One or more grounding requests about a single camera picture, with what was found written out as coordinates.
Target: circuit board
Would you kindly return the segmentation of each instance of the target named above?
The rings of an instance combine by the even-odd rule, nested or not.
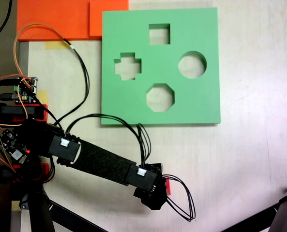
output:
[[[28,160],[30,150],[27,149],[25,145],[17,142],[13,132],[6,129],[2,133],[2,137],[0,139],[2,141],[2,144],[0,142],[0,146],[3,147],[4,150],[9,153],[18,163],[23,164]]]
[[[37,93],[37,82],[38,82],[38,78],[37,77],[31,77],[31,80],[26,80],[27,83],[31,86],[31,91],[33,94]],[[18,86],[14,86],[14,93],[18,94]],[[22,102],[24,104],[33,104],[36,103],[36,101],[28,95],[28,93],[26,93],[22,88],[19,88],[19,94],[21,96]],[[21,104],[19,99],[15,100],[16,104]]]

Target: circular hole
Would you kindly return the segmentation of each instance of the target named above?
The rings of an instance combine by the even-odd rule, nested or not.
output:
[[[207,69],[207,62],[201,53],[190,51],[182,56],[178,68],[186,78],[195,79],[204,74]]]

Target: black foam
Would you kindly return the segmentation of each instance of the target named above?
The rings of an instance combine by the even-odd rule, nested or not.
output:
[[[126,177],[131,164],[135,162],[120,157],[84,140],[81,142],[81,152],[74,164],[69,167],[90,173],[114,182],[128,185]]]

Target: white connector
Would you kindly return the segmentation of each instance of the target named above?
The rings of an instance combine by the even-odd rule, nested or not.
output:
[[[66,139],[61,139],[60,141],[60,145],[65,146],[65,147],[68,147],[69,143],[70,141]]]
[[[138,175],[145,176],[145,173],[147,173],[147,170],[138,168],[138,172],[137,172]]]

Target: orange wire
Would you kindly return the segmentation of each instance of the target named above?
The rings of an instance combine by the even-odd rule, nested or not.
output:
[[[17,61],[17,55],[16,55],[16,44],[17,44],[17,40],[18,40],[18,37],[19,35],[27,28],[30,28],[30,27],[44,27],[44,28],[49,28],[53,31],[55,31],[62,39],[64,39],[63,35],[58,31],[56,30],[54,27],[48,25],[48,24],[44,24],[44,23],[32,23],[32,24],[28,24],[26,25],[25,27],[23,27],[16,35],[15,37],[15,40],[14,40],[14,45],[13,45],[13,56],[14,56],[14,62],[15,62],[15,65],[16,65],[16,68],[18,70],[18,73],[19,74],[23,74],[19,64],[18,64],[18,61]]]
[[[0,80],[1,80],[1,79],[4,79],[4,78],[7,78],[7,77],[11,77],[11,76],[20,76],[20,77],[23,77],[22,80],[21,80],[21,82],[24,81],[24,80],[26,80],[26,79],[30,79],[30,80],[31,80],[30,77],[27,77],[27,76],[24,76],[24,75],[20,75],[20,74],[11,74],[11,75],[7,75],[7,76],[2,76],[2,77],[0,77]],[[21,102],[21,104],[22,104],[22,106],[23,106],[23,108],[24,108],[25,113],[26,113],[26,119],[28,119],[28,114],[27,114],[26,107],[24,106],[24,103],[23,103],[23,101],[22,101],[22,99],[21,99],[21,96],[20,96],[20,94],[19,94],[19,85],[18,85],[17,89],[18,89],[18,91],[17,91],[17,96],[18,96],[18,98],[19,98],[19,100],[20,100],[20,102]],[[18,126],[22,126],[22,124],[18,124],[18,125],[0,124],[0,126],[18,127]]]
[[[21,99],[21,95],[19,94],[19,85],[20,85],[20,84],[18,84],[18,86],[17,86],[17,96],[18,96],[19,101],[21,102],[21,104],[22,104],[22,106],[23,106],[23,108],[24,108],[24,111],[25,111],[25,114],[26,114],[26,119],[28,119],[28,114],[27,114],[26,107],[24,106],[24,103],[23,103],[23,101],[22,101],[22,99]]]
[[[1,80],[1,79],[4,79],[4,78],[12,77],[12,76],[24,77],[24,78],[27,78],[27,79],[31,80],[30,77],[24,76],[24,75],[22,75],[22,74],[11,74],[11,75],[2,76],[2,77],[0,77],[0,80]]]
[[[16,171],[11,167],[7,162],[5,162],[2,158],[0,158],[0,161],[3,162],[5,165],[7,165],[13,172],[16,173]]]

